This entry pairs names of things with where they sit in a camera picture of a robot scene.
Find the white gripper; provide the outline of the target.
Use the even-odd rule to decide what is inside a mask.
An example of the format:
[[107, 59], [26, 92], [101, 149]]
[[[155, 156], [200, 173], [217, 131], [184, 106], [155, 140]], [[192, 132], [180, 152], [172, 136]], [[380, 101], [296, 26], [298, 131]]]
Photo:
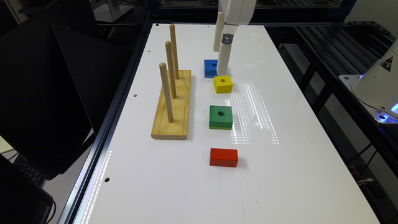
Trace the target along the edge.
[[256, 2], [256, 0], [219, 0], [221, 11], [218, 12], [213, 41], [213, 51], [219, 53], [218, 76], [226, 75], [234, 35], [239, 25], [250, 23]]

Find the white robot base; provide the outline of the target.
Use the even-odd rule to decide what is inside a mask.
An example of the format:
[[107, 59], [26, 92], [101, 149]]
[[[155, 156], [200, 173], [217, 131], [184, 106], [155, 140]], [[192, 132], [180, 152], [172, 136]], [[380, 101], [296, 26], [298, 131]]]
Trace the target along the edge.
[[339, 79], [376, 122], [397, 124], [397, 42], [364, 74]]

